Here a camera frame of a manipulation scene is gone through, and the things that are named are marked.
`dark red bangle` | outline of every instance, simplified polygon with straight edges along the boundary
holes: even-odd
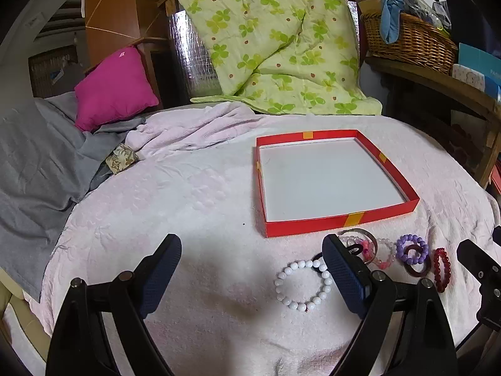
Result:
[[[440,263],[438,261],[440,257],[442,257],[444,265],[443,270],[445,273],[445,278],[443,281],[440,277]],[[439,293],[443,293],[450,282],[450,261],[449,257],[447,257],[447,252],[443,247],[437,248],[433,253],[433,273],[435,274],[435,286],[437,287],[437,291]]]

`red object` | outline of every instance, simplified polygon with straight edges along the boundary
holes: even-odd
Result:
[[[492,179],[492,182],[494,184],[494,187],[496,188],[496,191],[501,194],[501,162],[496,161],[496,164],[494,165],[493,172],[490,176],[490,179]]]
[[[320,217],[313,219],[301,219],[299,221],[281,221],[268,222],[266,220],[264,191],[261,174],[260,148],[265,145],[293,143],[312,140],[326,140],[333,138],[355,138],[388,173],[393,181],[405,194],[408,201],[397,205],[387,206],[370,211],[360,211],[333,217]],[[261,207],[265,218],[266,237],[299,235],[300,233],[320,232],[338,227],[356,226],[360,223],[367,223],[403,215],[414,211],[419,202],[419,196],[412,189],[403,175],[396,169],[389,159],[374,145],[367,137],[358,130],[323,130],[323,131],[304,131],[300,133],[277,134],[274,136],[258,137],[256,139],[256,158],[257,158],[257,176],[261,194]]]
[[[442,258],[444,265],[443,270],[445,273],[445,277],[443,281],[442,278],[440,277],[440,263],[438,260],[439,258]],[[437,287],[437,291],[439,293],[443,293],[450,282],[450,261],[449,257],[447,257],[447,252],[443,247],[436,249],[435,253],[433,254],[433,272],[435,274],[435,286]]]

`purple bead bracelet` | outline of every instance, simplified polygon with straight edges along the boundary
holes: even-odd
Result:
[[[406,242],[414,242],[415,245],[419,245],[423,248],[423,253],[418,256],[409,257],[407,254],[404,254],[404,245]],[[407,263],[409,265],[414,264],[423,264],[426,256],[428,255],[428,245],[423,240],[423,238],[418,237],[417,235],[403,235],[400,239],[397,240],[397,258],[401,260],[403,263]]]

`gray blanket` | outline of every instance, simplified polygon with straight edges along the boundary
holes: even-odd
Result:
[[[74,92],[34,99],[0,120],[0,267],[39,301],[45,267],[74,207],[107,177],[100,168],[142,117],[74,125]]]

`bracelet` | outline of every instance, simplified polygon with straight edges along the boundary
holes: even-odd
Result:
[[[440,278],[440,266],[438,262],[439,257],[442,257],[444,265],[443,271],[445,273],[445,278],[443,282]],[[439,293],[443,293],[450,282],[450,261],[449,257],[447,257],[447,252],[443,247],[437,248],[433,254],[433,272],[435,274],[435,286],[437,287],[437,291]]]
[[[375,265],[377,265],[377,267],[380,268],[381,270],[385,270],[388,267],[390,267],[391,264],[395,261],[395,253],[397,250],[397,245],[394,242],[390,241],[389,239],[378,239],[377,241],[379,243],[384,244],[388,248],[388,250],[390,251],[386,261],[382,261],[380,258],[377,258],[376,255],[374,254],[373,263]],[[374,253],[374,248],[370,247],[369,248],[369,257],[372,257],[373,253]]]
[[[423,248],[418,245],[409,245],[405,249],[405,254],[409,254],[409,250],[415,250],[419,253],[423,253]],[[404,264],[405,271],[407,271],[412,277],[425,277],[431,269],[431,259],[430,256],[426,256],[424,259],[424,270],[416,271],[410,264]]]
[[[404,244],[406,242],[414,242],[415,245],[419,243],[419,246],[423,248],[423,252],[421,255],[409,257],[407,253],[404,253]],[[403,262],[409,265],[414,264],[423,264],[426,256],[428,255],[428,245],[423,240],[423,238],[419,238],[417,235],[402,235],[400,239],[397,240],[397,257]]]
[[[374,256],[374,245],[369,243],[367,240],[364,240],[362,238],[355,237],[355,236],[347,236],[347,237],[342,237],[340,239],[343,241],[346,241],[346,248],[347,249],[352,248],[354,246],[359,246],[360,248],[362,248],[362,250],[367,250],[364,253],[365,258],[372,258]],[[375,265],[377,265],[378,268],[380,268],[381,270],[385,270],[388,267],[390,267],[392,265],[392,263],[395,261],[395,252],[396,252],[397,246],[395,245],[394,242],[392,242],[386,238],[376,239],[376,241],[379,244],[381,244],[381,243],[384,244],[388,248],[388,250],[390,251],[386,261],[382,261],[381,259],[379,259],[377,257],[374,258],[374,261],[373,261],[373,263]]]
[[[322,273],[324,286],[322,286],[322,291],[310,301],[297,303],[284,294],[283,285],[287,276],[290,276],[295,270],[303,268],[318,268]],[[331,292],[331,284],[334,282],[331,274],[327,271],[327,265],[322,257],[314,261],[299,260],[298,262],[292,262],[289,266],[284,268],[284,271],[278,273],[277,276],[278,278],[274,281],[276,286],[276,299],[281,301],[285,306],[288,306],[291,310],[298,310],[299,312],[310,312],[314,310],[317,305],[320,305],[322,300],[327,298],[327,294]]]
[[[371,263],[375,258],[376,258],[376,255],[377,255],[377,249],[378,249],[378,245],[377,245],[377,241],[376,241],[376,238],[372,235],[372,233],[368,232],[367,230],[365,229],[361,229],[359,227],[354,227],[353,229],[346,229],[344,231],[340,231],[339,232],[339,235],[344,235],[345,233],[347,232],[357,232],[357,233],[361,233],[362,235],[364,235],[365,237],[368,237],[371,241],[372,241],[372,244],[374,245],[374,256],[372,256],[371,258],[368,256],[369,255],[369,247],[365,248],[364,247],[364,250],[362,251],[362,254],[367,257],[368,259],[364,262],[364,264],[369,264]]]

